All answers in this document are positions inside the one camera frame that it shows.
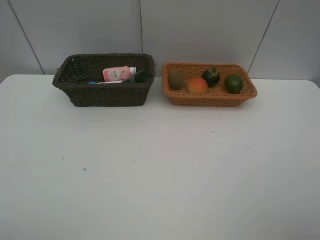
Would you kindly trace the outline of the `orange wicker basket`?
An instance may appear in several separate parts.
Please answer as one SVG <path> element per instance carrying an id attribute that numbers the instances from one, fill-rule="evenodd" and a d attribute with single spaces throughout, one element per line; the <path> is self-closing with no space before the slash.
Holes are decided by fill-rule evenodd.
<path id="1" fill-rule="evenodd" d="M 210 87 L 206 93 L 189 93 L 188 82 L 201 76 L 210 67 L 216 67 L 220 73 L 217 85 Z M 175 69 L 184 76 L 184 85 L 179 90 L 173 90 L 169 85 L 169 73 Z M 225 78 L 230 74 L 237 74 L 242 79 L 243 86 L 239 94 L 230 94 L 226 90 Z M 246 70 L 237 64 L 168 62 L 162 67 L 162 89 L 170 102 L 178 106 L 237 107 L 258 94 Z"/>

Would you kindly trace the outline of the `dark mangosteen fruit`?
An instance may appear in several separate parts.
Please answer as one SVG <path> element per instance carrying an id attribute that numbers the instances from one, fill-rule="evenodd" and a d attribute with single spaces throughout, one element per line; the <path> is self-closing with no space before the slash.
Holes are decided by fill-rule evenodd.
<path id="1" fill-rule="evenodd" d="M 220 81 L 220 72 L 217 67 L 212 66 L 205 70 L 201 77 L 206 81 L 208 87 L 212 88 Z"/>

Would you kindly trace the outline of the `brown kiwi fruit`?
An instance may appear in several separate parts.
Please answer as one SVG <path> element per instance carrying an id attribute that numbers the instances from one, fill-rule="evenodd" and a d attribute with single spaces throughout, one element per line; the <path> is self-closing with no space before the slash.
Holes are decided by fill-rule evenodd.
<path id="1" fill-rule="evenodd" d="M 168 74 L 168 84 L 172 90 L 180 90 L 184 80 L 184 74 L 179 69 L 173 69 Z"/>

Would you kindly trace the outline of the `pink bottle white cap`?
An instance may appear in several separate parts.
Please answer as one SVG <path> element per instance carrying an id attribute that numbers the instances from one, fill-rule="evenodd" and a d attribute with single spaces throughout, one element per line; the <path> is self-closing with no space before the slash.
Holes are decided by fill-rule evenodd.
<path id="1" fill-rule="evenodd" d="M 137 68 L 129 66 L 105 68 L 102 76 L 105 82 L 125 81 L 137 72 Z"/>

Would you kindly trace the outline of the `white marker red caps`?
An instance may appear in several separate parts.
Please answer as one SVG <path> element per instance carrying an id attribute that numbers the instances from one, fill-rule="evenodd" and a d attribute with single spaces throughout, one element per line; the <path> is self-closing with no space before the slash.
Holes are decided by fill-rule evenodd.
<path id="1" fill-rule="evenodd" d="M 104 81 L 104 82 L 95 82 L 95 84 L 119 84 L 122 83 L 123 80 L 117 80 L 117 81 Z"/>

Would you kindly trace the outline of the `dark brown wicker basket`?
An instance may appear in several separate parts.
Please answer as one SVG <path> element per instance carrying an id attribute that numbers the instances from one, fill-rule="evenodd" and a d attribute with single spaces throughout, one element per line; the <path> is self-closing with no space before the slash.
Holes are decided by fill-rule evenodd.
<path id="1" fill-rule="evenodd" d="M 122 66 L 136 67 L 152 77 L 144 83 L 88 84 L 104 82 L 104 69 Z M 76 107 L 135 107 L 145 103 L 155 74 L 155 62 L 149 54 L 75 54 L 57 69 L 52 84 Z"/>

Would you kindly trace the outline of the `green lime fruit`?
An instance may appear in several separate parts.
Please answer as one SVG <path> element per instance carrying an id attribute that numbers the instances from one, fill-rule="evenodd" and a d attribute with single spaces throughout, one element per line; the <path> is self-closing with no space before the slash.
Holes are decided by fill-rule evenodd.
<path id="1" fill-rule="evenodd" d="M 224 80 L 224 86 L 229 94 L 239 94 L 243 88 L 243 80 L 238 74 L 230 74 Z"/>

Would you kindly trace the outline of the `dark green pump bottle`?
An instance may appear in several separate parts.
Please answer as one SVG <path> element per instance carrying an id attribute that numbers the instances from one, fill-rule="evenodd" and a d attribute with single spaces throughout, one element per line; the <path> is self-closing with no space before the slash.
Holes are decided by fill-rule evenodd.
<path id="1" fill-rule="evenodd" d="M 122 83 L 130 83 L 130 84 L 140 84 L 149 81 L 152 77 L 152 74 L 146 71 L 138 71 L 128 79 L 122 81 Z"/>

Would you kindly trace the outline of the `dark grey whiteboard eraser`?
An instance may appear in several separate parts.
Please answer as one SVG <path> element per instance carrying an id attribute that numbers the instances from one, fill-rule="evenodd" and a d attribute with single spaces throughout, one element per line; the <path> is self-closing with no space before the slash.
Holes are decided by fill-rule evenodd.
<path id="1" fill-rule="evenodd" d="M 95 85 L 97 84 L 95 81 L 89 81 L 87 84 L 90 84 L 90 85 Z"/>

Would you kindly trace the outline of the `orange peach fruit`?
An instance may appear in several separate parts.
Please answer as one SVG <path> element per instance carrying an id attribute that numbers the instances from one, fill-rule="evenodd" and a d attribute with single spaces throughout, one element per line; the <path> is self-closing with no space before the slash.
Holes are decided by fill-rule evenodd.
<path id="1" fill-rule="evenodd" d="M 190 94 L 205 94 L 208 92 L 208 84 L 202 77 L 194 77 L 187 84 Z"/>

